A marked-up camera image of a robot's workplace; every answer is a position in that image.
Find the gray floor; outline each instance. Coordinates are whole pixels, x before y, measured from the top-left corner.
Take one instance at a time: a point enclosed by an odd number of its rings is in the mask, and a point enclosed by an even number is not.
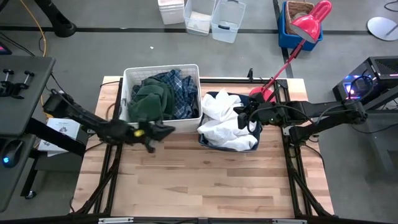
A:
[[[366,30],[374,16],[398,21],[398,13],[383,8],[387,0],[331,0],[333,11],[323,23],[325,30]],[[156,0],[54,0],[79,27],[184,28],[164,26]],[[272,0],[247,0],[243,29],[276,29]],[[33,2],[29,6],[42,26],[49,21]],[[34,26],[18,1],[0,14],[0,26]],[[4,32],[39,55],[38,32]],[[276,34],[238,34],[234,44],[209,37],[173,33],[78,32],[60,39],[46,33],[48,55],[57,59],[54,74],[65,91],[94,111],[105,75],[122,75],[129,67],[195,63],[200,74],[245,77],[249,68],[257,77],[271,77],[283,64]],[[13,47],[16,55],[25,55]],[[370,35],[325,35],[312,52],[302,52],[292,63],[295,78],[303,78],[311,102],[332,101],[333,86],[368,56],[397,55],[397,42],[383,42]],[[55,88],[50,80],[49,87]],[[34,116],[44,120],[40,108]],[[335,213],[344,218],[398,222],[398,184],[370,182],[376,168],[368,136],[349,126],[339,126],[320,136],[326,176]],[[0,219],[42,217],[68,213],[76,173],[39,172],[37,198],[24,200],[18,189]]]

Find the wooden table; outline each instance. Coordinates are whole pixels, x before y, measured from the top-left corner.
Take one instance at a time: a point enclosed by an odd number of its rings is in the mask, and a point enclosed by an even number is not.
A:
[[[103,83],[119,79],[104,77]],[[308,100],[302,79],[287,81],[291,100]],[[247,95],[254,86],[258,84],[201,84],[201,92],[204,95],[226,88]],[[117,83],[103,86],[95,114],[104,118],[117,92]],[[98,139],[92,137],[87,146],[94,144]],[[319,150],[318,144],[307,144]],[[85,154],[73,199],[75,209],[98,185],[105,147]],[[325,210],[333,213],[322,160],[306,147],[302,147],[302,160],[308,188]],[[102,205],[107,194],[105,190]],[[301,191],[298,199],[304,211]],[[112,216],[294,217],[280,129],[264,126],[257,151],[249,153],[204,148],[198,143],[197,133],[172,134],[159,143],[155,154],[148,154],[140,144],[125,145]]]

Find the red lamp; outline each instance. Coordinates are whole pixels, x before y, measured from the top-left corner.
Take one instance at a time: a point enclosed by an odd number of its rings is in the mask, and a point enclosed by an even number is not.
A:
[[[285,68],[291,63],[293,59],[297,57],[303,48],[304,42],[308,41],[315,44],[318,41],[320,32],[321,32],[321,22],[326,18],[326,16],[331,11],[331,2],[328,0],[320,1],[308,15],[299,17],[295,19],[290,27],[294,30],[294,32],[299,35],[303,40],[298,44],[296,48],[294,48],[292,54],[289,59],[286,61],[285,65],[276,73],[275,77],[271,79],[271,81],[264,87],[256,87],[250,92],[250,95],[256,93],[262,93],[265,100],[271,96],[272,91],[269,90],[269,87],[275,82],[276,78],[285,70]]]

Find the plaid shirt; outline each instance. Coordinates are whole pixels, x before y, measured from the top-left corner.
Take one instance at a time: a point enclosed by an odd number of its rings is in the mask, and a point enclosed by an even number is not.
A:
[[[198,88],[191,76],[181,78],[181,70],[171,70],[155,75],[154,77],[163,83],[166,83],[174,90],[175,112],[173,119],[190,119],[192,118],[192,106],[198,94]],[[135,85],[132,88],[133,94],[137,93],[141,88]]]

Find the blue bin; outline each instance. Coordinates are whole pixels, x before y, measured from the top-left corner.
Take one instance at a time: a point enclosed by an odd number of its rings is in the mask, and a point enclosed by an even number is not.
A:
[[[286,33],[285,7],[286,7],[286,2],[283,2],[282,12],[280,13],[280,17],[278,18],[279,47],[293,49],[296,46],[298,46],[298,44],[300,43],[302,38],[298,35],[292,35],[292,34]],[[323,40],[322,26],[321,26],[321,34],[319,35],[319,39],[318,39],[317,43],[321,40]],[[317,43],[313,44],[313,43],[306,41],[304,43],[303,50],[311,51],[316,46]]]
[[[207,94],[209,94],[210,96],[215,98],[216,95],[218,94],[218,92],[211,91],[211,92],[208,92]],[[240,94],[235,94],[235,93],[228,93],[228,94],[229,95],[237,95],[237,96],[239,96],[240,99],[241,99],[241,103],[244,106],[247,106],[249,104],[249,97],[246,96],[246,95],[240,95]],[[203,122],[203,118],[204,118],[204,116],[202,116],[199,126],[201,126],[201,124]],[[241,151],[241,152],[252,152],[252,151],[257,150],[257,148],[259,147],[259,143],[260,143],[261,131],[262,131],[261,123],[257,122],[256,129],[252,133],[252,135],[257,139],[257,144],[255,144],[253,146],[253,148],[251,148],[250,150],[245,150],[245,151]],[[217,150],[227,151],[227,152],[238,152],[235,149],[230,149],[230,148],[227,148],[227,147],[218,147],[218,146],[210,145],[209,142],[207,141],[207,139],[205,138],[204,134],[199,134],[199,140],[198,141],[199,141],[199,144],[201,144],[202,146],[208,147],[210,149],[217,149]]]

